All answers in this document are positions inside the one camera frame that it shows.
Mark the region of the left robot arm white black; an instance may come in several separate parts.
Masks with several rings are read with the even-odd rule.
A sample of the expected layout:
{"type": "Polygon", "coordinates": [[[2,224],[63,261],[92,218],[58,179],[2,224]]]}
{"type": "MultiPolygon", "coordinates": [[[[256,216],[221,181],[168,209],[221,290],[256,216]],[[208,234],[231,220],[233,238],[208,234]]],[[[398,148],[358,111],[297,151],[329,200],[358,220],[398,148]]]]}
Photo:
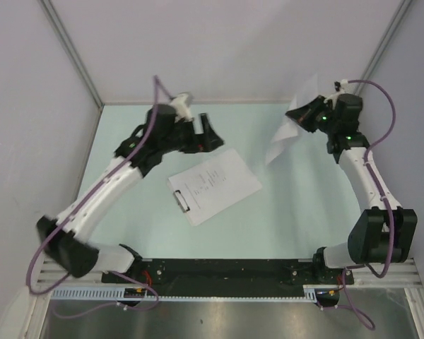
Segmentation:
{"type": "Polygon", "coordinates": [[[132,283],[142,274],[139,255],[130,247],[98,245],[90,237],[114,203],[139,183],[171,152],[209,153],[223,146],[206,113],[194,121],[183,117],[182,108],[172,104],[153,106],[144,124],[137,126],[114,151],[106,170],[89,190],[55,218],[41,217],[36,225],[45,254],[70,276],[82,278],[92,270],[117,272],[132,283]]]}

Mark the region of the sparse text paper sheet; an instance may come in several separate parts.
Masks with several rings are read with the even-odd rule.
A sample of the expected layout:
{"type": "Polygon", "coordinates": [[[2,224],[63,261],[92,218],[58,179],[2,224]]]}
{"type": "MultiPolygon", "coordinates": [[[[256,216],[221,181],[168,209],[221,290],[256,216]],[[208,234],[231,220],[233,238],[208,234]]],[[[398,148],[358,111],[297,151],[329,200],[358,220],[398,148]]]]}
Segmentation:
{"type": "Polygon", "coordinates": [[[184,213],[192,226],[261,190],[262,185],[235,149],[174,175],[190,206],[184,213]]]}

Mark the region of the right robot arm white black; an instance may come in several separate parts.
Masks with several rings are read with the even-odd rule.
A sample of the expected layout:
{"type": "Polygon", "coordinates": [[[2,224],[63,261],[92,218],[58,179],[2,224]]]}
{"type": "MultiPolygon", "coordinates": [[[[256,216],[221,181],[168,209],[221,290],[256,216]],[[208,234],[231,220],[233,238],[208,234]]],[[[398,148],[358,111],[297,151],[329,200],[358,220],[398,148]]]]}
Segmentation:
{"type": "Polygon", "coordinates": [[[319,249],[323,259],[312,265],[319,283],[329,283],[337,268],[367,267],[383,278],[391,264],[407,259],[418,222],[416,212],[403,208],[381,178],[371,145],[359,130],[362,110],[361,97],[339,93],[319,95],[285,114],[304,131],[326,135],[327,152],[346,174],[361,210],[346,242],[319,249]]]}

